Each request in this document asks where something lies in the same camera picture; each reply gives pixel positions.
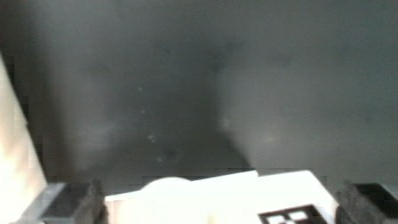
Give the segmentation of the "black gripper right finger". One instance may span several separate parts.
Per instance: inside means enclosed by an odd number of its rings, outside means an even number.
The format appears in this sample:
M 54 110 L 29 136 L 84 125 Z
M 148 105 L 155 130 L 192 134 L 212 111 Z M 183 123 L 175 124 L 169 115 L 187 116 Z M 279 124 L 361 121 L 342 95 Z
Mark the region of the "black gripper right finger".
M 345 183 L 336 224 L 398 224 L 398 184 Z

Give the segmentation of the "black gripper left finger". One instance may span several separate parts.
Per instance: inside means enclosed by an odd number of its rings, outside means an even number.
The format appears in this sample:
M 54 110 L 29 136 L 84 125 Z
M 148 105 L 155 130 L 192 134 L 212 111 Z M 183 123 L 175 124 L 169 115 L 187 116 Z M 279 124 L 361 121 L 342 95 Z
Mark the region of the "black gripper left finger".
M 102 184 L 68 183 L 41 213 L 45 224 L 109 224 Z

